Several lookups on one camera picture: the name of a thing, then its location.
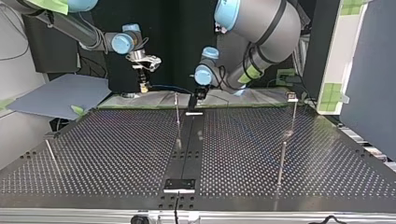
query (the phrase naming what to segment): metal clamp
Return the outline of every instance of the metal clamp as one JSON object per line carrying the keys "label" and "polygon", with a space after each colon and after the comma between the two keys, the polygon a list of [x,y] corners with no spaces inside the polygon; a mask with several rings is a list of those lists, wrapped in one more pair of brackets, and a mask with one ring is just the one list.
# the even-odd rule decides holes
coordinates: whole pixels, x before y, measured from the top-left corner
{"label": "metal clamp", "polygon": [[154,72],[160,67],[160,64],[163,62],[161,58],[158,58],[153,55],[146,55],[143,49],[132,51],[127,56],[126,59],[132,63],[135,63],[132,68],[133,69],[146,69],[150,72]]}

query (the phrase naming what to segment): vertical metal pin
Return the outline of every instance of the vertical metal pin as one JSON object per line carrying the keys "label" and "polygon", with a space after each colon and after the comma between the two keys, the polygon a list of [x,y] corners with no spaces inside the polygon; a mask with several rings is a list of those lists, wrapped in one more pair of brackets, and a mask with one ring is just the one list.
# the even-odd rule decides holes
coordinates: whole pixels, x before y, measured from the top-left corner
{"label": "vertical metal pin", "polygon": [[287,146],[287,143],[283,142],[282,151],[281,151],[281,155],[280,155],[279,175],[277,177],[277,185],[278,186],[282,185],[282,175],[283,175],[283,166],[285,164],[286,146]]}
{"label": "vertical metal pin", "polygon": [[295,119],[296,119],[296,113],[297,113],[297,104],[298,104],[298,102],[295,102],[295,103],[294,103],[293,121],[295,121]]}
{"label": "vertical metal pin", "polygon": [[292,131],[292,132],[294,132],[294,123],[295,123],[295,121],[296,121],[297,104],[298,104],[298,102],[295,102],[295,103],[294,103],[293,120],[291,121],[291,131]]}
{"label": "vertical metal pin", "polygon": [[180,113],[178,111],[178,94],[175,93],[175,105],[176,105],[176,116],[177,116],[177,148],[181,149],[181,130],[180,130]]}
{"label": "vertical metal pin", "polygon": [[52,147],[50,146],[50,141],[49,141],[48,139],[46,139],[46,144],[47,144],[47,148],[49,149],[50,157],[51,157],[53,160],[56,160],[56,159],[55,159],[55,155],[54,155],[53,152],[52,152]]}
{"label": "vertical metal pin", "polygon": [[176,105],[176,116],[177,116],[177,127],[180,128],[180,115],[178,111],[178,94],[175,93],[175,105]]}

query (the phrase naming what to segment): perforated metal table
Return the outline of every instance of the perforated metal table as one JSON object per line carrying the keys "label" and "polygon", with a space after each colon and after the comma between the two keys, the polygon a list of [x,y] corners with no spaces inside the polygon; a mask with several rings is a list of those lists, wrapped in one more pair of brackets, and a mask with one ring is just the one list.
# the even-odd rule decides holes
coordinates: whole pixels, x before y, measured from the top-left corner
{"label": "perforated metal table", "polygon": [[[0,207],[396,213],[396,174],[305,107],[95,110],[0,171]],[[277,184],[281,146],[286,159]],[[194,179],[194,194],[164,194]]]}

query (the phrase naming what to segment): gray sheet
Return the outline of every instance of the gray sheet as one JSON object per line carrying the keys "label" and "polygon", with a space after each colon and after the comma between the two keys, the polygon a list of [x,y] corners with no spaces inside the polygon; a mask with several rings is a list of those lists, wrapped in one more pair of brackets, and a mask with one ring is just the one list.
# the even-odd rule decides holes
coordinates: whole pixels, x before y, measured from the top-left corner
{"label": "gray sheet", "polygon": [[72,105],[89,110],[109,94],[106,79],[64,75],[27,93],[7,108],[53,118],[77,119]]}
{"label": "gray sheet", "polygon": [[369,3],[346,90],[341,121],[389,157],[396,159],[396,1]]}

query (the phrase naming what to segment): wire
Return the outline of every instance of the wire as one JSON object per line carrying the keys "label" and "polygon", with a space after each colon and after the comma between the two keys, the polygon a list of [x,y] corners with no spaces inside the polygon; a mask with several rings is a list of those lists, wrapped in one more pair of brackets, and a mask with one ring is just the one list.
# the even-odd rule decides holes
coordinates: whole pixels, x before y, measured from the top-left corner
{"label": "wire", "polygon": [[177,199],[176,199],[176,203],[175,203],[175,223],[178,224],[178,215],[177,215],[177,207],[178,207],[178,196],[180,195],[180,193],[177,194]]}
{"label": "wire", "polygon": [[335,216],[328,216],[322,222],[310,222],[309,224],[326,224],[330,221],[330,219],[334,219],[335,222],[340,224],[347,224],[346,222],[338,220]]}
{"label": "wire", "polygon": [[107,45],[107,41],[106,41],[106,37],[105,34],[97,27],[95,27],[94,25],[92,25],[90,22],[86,21],[82,15],[81,12],[78,13],[79,17],[89,26],[91,26],[91,28],[95,31],[96,33],[96,44],[93,46],[84,46],[87,49],[96,49],[98,48],[101,44],[103,44],[103,47],[105,49],[105,54],[108,54],[108,45]]}
{"label": "wire", "polygon": [[222,101],[225,101],[227,103],[227,109],[230,108],[230,101],[228,101],[228,100],[226,100],[224,98],[221,98],[221,97],[219,97],[217,95],[208,94],[208,96],[212,96],[212,97],[218,98],[218,99],[220,99]]}
{"label": "wire", "polygon": [[189,91],[189,90],[186,90],[184,88],[177,87],[177,86],[152,85],[151,87],[152,88],[166,88],[166,89],[179,90],[179,91],[184,91],[184,92],[187,92],[188,94],[194,95],[194,93],[192,91]]}
{"label": "wire", "polygon": [[[7,13],[4,11],[4,8],[8,9],[8,10],[14,15],[14,17],[18,19],[18,22],[20,23],[20,26],[21,26],[21,28],[22,28],[22,31],[21,31],[21,30],[14,24],[14,22],[9,18],[9,16],[7,15]],[[27,40],[26,34],[24,33],[24,24],[23,24],[23,21],[22,21],[21,18],[18,16],[18,14],[17,14],[11,7],[9,7],[9,6],[7,6],[7,5],[5,5],[5,4],[3,4],[3,3],[0,3],[0,10],[1,10],[1,12],[3,13],[3,15],[6,17],[6,19],[8,20],[9,24],[10,24],[18,33],[20,33],[20,35],[21,35],[25,40]]]}
{"label": "wire", "polygon": [[[20,26],[21,26],[21,28],[22,28],[22,31],[15,25],[15,23],[14,23],[14,22],[12,21],[12,19],[7,15],[7,13],[4,11],[4,9],[3,9],[2,7],[8,9],[8,10],[18,19],[18,21],[19,21],[19,23],[20,23]],[[12,26],[12,27],[13,27],[13,28],[14,28],[25,40],[27,40],[26,34],[24,33],[24,25],[23,25],[23,22],[22,22],[21,18],[18,16],[18,14],[17,14],[14,10],[12,10],[11,7],[9,7],[9,6],[7,6],[7,5],[5,5],[5,4],[3,4],[3,3],[0,3],[0,11],[2,12],[2,15],[5,16],[5,18],[6,18],[6,20],[8,21],[8,23],[9,23],[9,24],[10,24],[10,25],[11,25],[11,26]],[[20,53],[20,54],[18,54],[18,55],[16,55],[16,56],[9,57],[9,58],[2,58],[2,59],[0,59],[0,62],[18,59],[18,58],[22,57],[23,55],[25,55],[28,51],[29,51],[29,43],[27,43],[26,49],[25,49],[22,53]]]}
{"label": "wire", "polygon": [[[87,65],[90,67],[90,71],[94,72],[94,73],[95,73],[97,76],[99,76],[99,77],[107,78],[108,72],[107,72],[107,70],[106,70],[101,64],[99,64],[99,63],[97,63],[96,61],[94,61],[94,60],[92,60],[92,59],[89,59],[89,58],[87,58],[87,57],[79,56],[79,58],[80,58],[85,64],[87,64]],[[100,76],[99,73],[97,73],[95,70],[93,70],[93,69],[91,68],[91,66],[87,63],[87,61],[90,62],[90,63],[93,63],[93,64],[98,65],[98,66],[103,70],[104,74],[103,74],[102,76]]]}
{"label": "wire", "polygon": [[139,44],[139,45],[137,45],[137,46],[135,47],[135,49],[142,49],[143,47],[145,47],[145,45],[146,45],[148,42],[149,42],[149,38],[148,38],[148,37],[145,37],[145,38],[142,40],[142,43]]}
{"label": "wire", "polygon": [[29,51],[29,44],[27,45],[27,47],[26,47],[26,49],[25,49],[25,51],[24,51],[23,53],[18,54],[18,55],[13,56],[13,57],[10,57],[10,58],[3,58],[3,59],[0,59],[0,62],[18,59],[18,58],[22,57],[23,55],[25,55],[25,54],[27,53],[27,51]]}
{"label": "wire", "polygon": [[297,76],[300,78],[301,83],[303,84],[304,89],[306,90],[306,93],[308,94],[308,97],[311,99],[312,103],[315,106],[315,109],[318,109],[318,105],[317,103],[315,103],[314,99],[311,97],[311,94],[309,93],[308,89],[306,88],[304,81],[303,81],[303,77],[300,74],[297,74]]}

